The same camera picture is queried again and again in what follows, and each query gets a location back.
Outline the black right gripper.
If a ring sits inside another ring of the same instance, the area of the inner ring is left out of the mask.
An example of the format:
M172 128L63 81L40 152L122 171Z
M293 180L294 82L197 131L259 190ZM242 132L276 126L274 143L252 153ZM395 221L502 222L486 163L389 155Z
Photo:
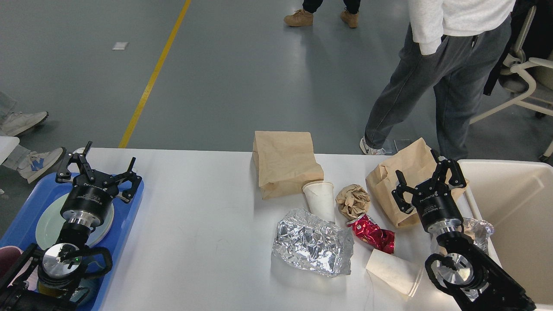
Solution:
M451 190L465 188L467 181L457 161L441 157L433 149L431 154L437 165L429 181L424 181L414 189L407 185L402 171L395 171L398 185L391 193L401 212L411 214L415 207L424 231L435 233L438 228L449 226L456 229L462 225L463 218ZM404 198L406 192L413 195L411 203Z

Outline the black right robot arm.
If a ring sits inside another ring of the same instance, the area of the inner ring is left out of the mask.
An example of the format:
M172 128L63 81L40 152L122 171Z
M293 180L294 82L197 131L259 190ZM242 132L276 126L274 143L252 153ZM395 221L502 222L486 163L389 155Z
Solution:
M445 254L431 254L425 261L431 283L463 311L535 310L525 289L465 234L451 193L467 185L458 162L431 153L436 169L430 179L409 187L403 172L396 171L398 185L392 191L399 209L405 214L416 210L423 229L445 249Z

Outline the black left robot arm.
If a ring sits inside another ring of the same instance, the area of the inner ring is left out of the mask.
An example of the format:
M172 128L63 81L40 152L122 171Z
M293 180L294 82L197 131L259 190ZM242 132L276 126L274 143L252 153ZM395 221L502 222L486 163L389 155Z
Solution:
M97 311L140 206L136 158L118 175L67 153L32 191L1 246L22 250L1 275L3 311Z

